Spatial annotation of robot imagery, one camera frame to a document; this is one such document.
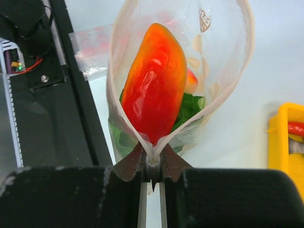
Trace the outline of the toy orange apricot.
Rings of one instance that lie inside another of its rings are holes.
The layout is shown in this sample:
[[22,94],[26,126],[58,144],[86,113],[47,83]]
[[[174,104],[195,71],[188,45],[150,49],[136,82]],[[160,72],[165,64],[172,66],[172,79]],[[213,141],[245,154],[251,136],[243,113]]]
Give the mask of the toy orange apricot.
[[193,94],[196,91],[197,86],[198,86],[197,77],[189,68],[187,68],[187,81],[184,92],[188,94]]

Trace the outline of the white-dotted zip top bag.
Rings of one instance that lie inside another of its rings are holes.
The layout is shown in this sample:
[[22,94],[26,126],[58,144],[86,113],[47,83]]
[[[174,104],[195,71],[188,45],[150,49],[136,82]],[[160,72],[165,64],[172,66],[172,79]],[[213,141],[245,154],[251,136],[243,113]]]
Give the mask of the white-dotted zip top bag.
[[156,164],[195,147],[231,95],[254,46],[246,0],[127,0],[114,22],[106,77],[116,161],[137,144]]

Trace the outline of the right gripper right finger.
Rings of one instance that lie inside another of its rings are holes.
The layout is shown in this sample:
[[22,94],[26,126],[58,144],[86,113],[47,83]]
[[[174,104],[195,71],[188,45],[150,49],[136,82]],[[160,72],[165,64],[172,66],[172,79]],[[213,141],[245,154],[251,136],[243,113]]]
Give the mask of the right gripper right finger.
[[293,181],[267,169],[193,168],[161,152],[164,228],[301,228],[304,204]]

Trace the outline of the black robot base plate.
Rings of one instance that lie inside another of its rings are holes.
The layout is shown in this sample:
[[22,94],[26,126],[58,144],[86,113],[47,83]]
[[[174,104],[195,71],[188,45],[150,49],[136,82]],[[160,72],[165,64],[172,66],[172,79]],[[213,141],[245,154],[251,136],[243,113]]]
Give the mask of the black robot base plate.
[[66,3],[44,0],[42,4],[54,17],[52,49],[34,70],[10,79],[21,164],[111,165],[89,83],[74,57]]

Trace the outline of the toy red pepper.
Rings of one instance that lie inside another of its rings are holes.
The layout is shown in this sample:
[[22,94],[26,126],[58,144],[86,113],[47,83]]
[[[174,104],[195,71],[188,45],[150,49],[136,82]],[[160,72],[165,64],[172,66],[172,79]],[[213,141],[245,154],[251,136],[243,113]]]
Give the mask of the toy red pepper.
[[164,25],[151,24],[131,65],[121,104],[136,131],[152,145],[171,132],[186,81],[181,45]]

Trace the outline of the toy napa cabbage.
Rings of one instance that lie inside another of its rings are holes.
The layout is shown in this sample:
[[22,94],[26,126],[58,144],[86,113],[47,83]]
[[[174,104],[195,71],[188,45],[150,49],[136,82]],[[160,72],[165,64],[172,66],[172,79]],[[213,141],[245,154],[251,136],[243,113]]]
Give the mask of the toy napa cabbage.
[[[206,104],[204,96],[194,96],[184,93],[178,116],[171,132],[192,118],[199,111],[203,110]],[[138,143],[138,140],[124,133],[112,123],[109,123],[109,130],[113,141],[113,148],[122,158],[127,156]]]

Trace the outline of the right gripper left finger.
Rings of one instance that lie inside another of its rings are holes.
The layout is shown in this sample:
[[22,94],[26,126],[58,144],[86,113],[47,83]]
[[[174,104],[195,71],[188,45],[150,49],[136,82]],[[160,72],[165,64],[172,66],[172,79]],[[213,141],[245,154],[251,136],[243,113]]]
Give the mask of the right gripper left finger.
[[24,167],[0,187],[3,228],[143,228],[145,152],[113,167]]

